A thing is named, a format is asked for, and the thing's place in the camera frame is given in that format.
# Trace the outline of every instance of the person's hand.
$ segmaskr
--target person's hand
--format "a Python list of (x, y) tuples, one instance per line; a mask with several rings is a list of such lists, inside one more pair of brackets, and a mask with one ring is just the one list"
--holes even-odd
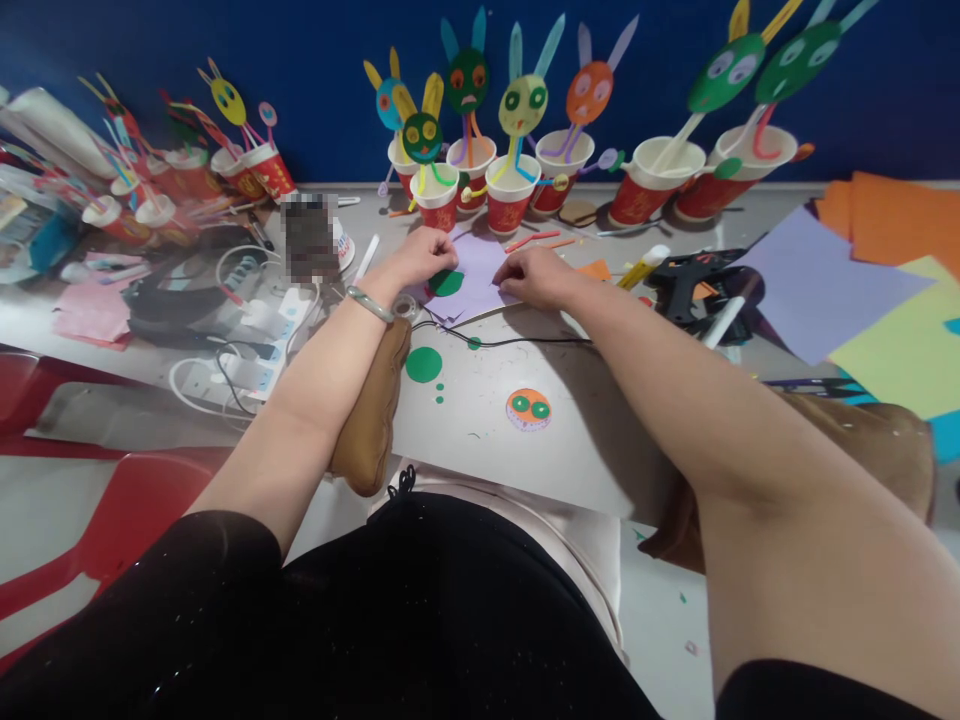
[(453, 270), (459, 260), (453, 241), (443, 230), (421, 227), (407, 235), (403, 245), (384, 265), (400, 288), (418, 285), (441, 270)]
[(582, 280), (553, 250), (532, 248), (507, 256), (493, 284), (541, 310), (562, 310)]

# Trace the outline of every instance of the bracelet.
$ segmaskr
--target bracelet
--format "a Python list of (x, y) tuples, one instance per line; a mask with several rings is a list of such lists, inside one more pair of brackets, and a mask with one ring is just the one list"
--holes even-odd
[(385, 323), (387, 323), (387, 325), (393, 322), (393, 313), (382, 308), (376, 300), (373, 300), (356, 285), (350, 285), (347, 288), (347, 295), (363, 305), (363, 307), (383, 320)]

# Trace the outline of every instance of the yellow paper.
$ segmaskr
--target yellow paper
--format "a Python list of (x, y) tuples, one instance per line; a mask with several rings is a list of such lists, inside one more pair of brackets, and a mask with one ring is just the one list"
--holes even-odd
[(740, 0), (730, 16), (730, 34), (728, 42), (742, 38), (750, 32), (750, 0)]
[(960, 317), (960, 283), (933, 257), (900, 266), (937, 280), (830, 359), (881, 402), (902, 405), (924, 420), (960, 409), (960, 335), (943, 323)]

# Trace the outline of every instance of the glue stick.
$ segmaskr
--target glue stick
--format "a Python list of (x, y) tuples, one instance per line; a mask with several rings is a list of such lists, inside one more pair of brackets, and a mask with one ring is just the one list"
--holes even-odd
[(625, 290), (632, 289), (637, 283), (643, 282), (643, 280), (656, 270), (668, 257), (670, 257), (670, 248), (666, 245), (654, 245), (646, 255), (640, 258), (640, 262), (634, 265), (630, 269), (630, 272), (623, 276), (620, 282), (617, 283), (617, 286)]

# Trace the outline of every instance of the person's arm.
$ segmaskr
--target person's arm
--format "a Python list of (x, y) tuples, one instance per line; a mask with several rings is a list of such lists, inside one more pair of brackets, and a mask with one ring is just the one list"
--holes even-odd
[[(357, 285), (389, 309), (401, 289), (457, 266), (445, 232), (421, 228)], [(330, 463), (386, 324), (351, 298), (304, 346), (188, 513), (233, 510), (266, 525), (286, 555)]]
[(555, 253), (511, 255), (494, 281), (583, 326), (693, 487), (715, 693), (743, 663), (782, 658), (960, 717), (960, 572), (892, 493), (762, 384)]

